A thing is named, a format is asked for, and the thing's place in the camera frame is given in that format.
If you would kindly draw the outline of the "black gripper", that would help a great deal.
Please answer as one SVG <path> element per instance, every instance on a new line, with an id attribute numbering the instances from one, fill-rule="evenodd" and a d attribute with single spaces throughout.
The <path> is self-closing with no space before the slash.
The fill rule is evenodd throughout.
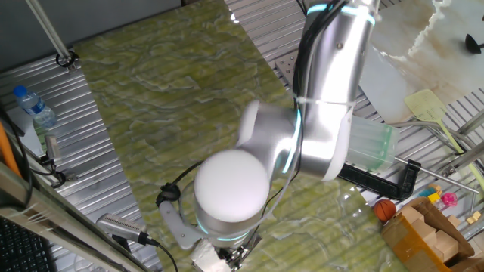
<path id="1" fill-rule="evenodd" d="M 250 238 L 244 240 L 238 248 L 217 248 L 217 255 L 224 260 L 231 269 L 240 269 L 243 261 L 254 250 L 261 241 L 259 234 L 253 234 Z"/>

